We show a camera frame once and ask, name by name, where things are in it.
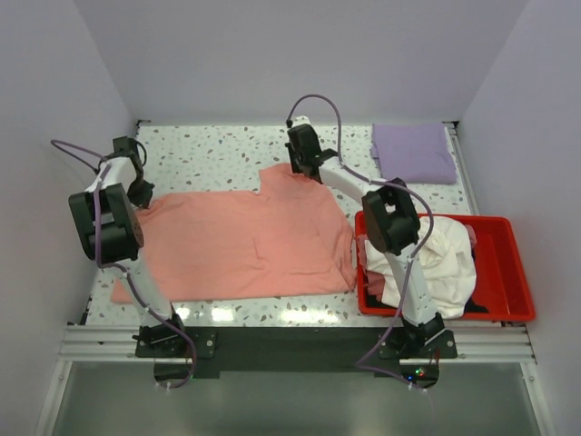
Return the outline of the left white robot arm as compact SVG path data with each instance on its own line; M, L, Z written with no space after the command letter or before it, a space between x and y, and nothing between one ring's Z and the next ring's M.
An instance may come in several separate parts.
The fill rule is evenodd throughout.
M168 356L182 354L188 334L172 303L162 295L142 248L136 211L150 205L153 184L144 178L146 151L128 136L113 139L113 152L99 157L94 181L72 194L69 208L87 258L113 274L130 296L140 319L138 342Z

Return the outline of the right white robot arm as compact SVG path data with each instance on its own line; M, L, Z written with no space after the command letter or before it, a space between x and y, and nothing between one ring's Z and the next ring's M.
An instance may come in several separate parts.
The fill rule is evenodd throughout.
M338 150L320 147L319 137L306 117L287 120L286 127L292 171L335 188L361 205L368 240L385 256L396 281L405 347L414 356L426 356L445 330L419 261L419 251L433 232L433 214L428 215L428 229L421 237L413 203L421 197L403 181L370 179L349 168Z

